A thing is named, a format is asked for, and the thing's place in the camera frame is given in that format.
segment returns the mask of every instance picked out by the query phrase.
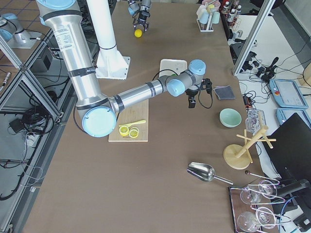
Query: wooden cutting board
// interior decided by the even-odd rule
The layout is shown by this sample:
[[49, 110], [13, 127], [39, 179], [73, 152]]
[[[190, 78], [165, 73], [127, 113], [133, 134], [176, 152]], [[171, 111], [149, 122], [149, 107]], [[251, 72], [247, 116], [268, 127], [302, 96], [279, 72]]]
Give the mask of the wooden cutting board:
[[[120, 115], [114, 131], [109, 135], [108, 142], [148, 142], [148, 116], [149, 100], [137, 103], [132, 107], [124, 109]], [[139, 129], [137, 138], [122, 137], [119, 133], [119, 125], [128, 124], [139, 120], [146, 120], [146, 123], [133, 125]]]

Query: white pillar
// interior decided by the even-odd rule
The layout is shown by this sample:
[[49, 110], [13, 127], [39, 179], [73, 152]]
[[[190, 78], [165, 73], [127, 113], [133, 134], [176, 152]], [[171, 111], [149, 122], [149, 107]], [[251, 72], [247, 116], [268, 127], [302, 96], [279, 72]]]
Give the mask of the white pillar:
[[86, 0], [91, 14], [100, 52], [97, 59], [97, 78], [126, 79], [129, 57], [117, 49], [108, 0]]

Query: table surface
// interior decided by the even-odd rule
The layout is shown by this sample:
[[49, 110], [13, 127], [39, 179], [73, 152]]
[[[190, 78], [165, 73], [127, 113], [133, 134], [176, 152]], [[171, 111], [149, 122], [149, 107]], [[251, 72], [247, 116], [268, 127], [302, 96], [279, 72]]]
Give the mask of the table surface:
[[[150, 99], [148, 142], [108, 143], [107, 137], [81, 133], [70, 118], [23, 232], [233, 232], [227, 184], [205, 183], [187, 173], [190, 162], [201, 162], [236, 186], [254, 180], [223, 159], [226, 146], [243, 144], [236, 134], [245, 125], [226, 128], [219, 113], [234, 108], [244, 122], [246, 112], [222, 25], [200, 33], [197, 4], [153, 3], [150, 28], [138, 39], [127, 7], [118, 2], [112, 20], [118, 50], [131, 57], [128, 77], [100, 80], [105, 94], [150, 81], [161, 59], [202, 59], [205, 77], [213, 86], [231, 85], [236, 99], [214, 96], [211, 109], [199, 103], [188, 109], [186, 95]], [[210, 104], [209, 95], [201, 98]], [[262, 173], [252, 154], [249, 170]]]

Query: light blue joint cap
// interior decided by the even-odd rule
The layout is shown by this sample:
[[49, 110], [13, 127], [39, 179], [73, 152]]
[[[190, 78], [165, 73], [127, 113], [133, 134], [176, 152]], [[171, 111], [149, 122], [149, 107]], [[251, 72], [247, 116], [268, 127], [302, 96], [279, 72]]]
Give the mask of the light blue joint cap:
[[200, 59], [192, 60], [189, 64], [189, 70], [197, 75], [205, 75], [206, 65]]
[[8, 42], [13, 37], [12, 34], [3, 29], [0, 29], [0, 35], [4, 38], [6, 42]]
[[186, 90], [185, 85], [178, 79], [171, 79], [166, 84], [167, 91], [174, 97], [183, 94]]
[[133, 15], [135, 13], [130, 7], [128, 8], [128, 12], [130, 13], [130, 15]]
[[6, 13], [2, 15], [3, 18], [6, 18], [8, 20], [17, 19], [17, 16], [13, 13]]
[[53, 10], [66, 10], [71, 7], [76, 0], [37, 0], [41, 5]]
[[40, 22], [42, 25], [46, 26], [45, 22], [44, 22], [44, 19], [42, 17], [39, 17], [40, 18]]
[[117, 118], [112, 109], [99, 106], [88, 110], [82, 119], [85, 132], [93, 137], [105, 137], [116, 127]]

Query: light green bowl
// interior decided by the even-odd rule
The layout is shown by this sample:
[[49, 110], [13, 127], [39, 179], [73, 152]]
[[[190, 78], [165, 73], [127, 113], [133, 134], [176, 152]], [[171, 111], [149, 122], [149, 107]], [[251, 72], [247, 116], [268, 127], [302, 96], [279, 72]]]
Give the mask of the light green bowl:
[[220, 122], [229, 128], [236, 127], [242, 122], [240, 113], [232, 108], [225, 108], [219, 114]]

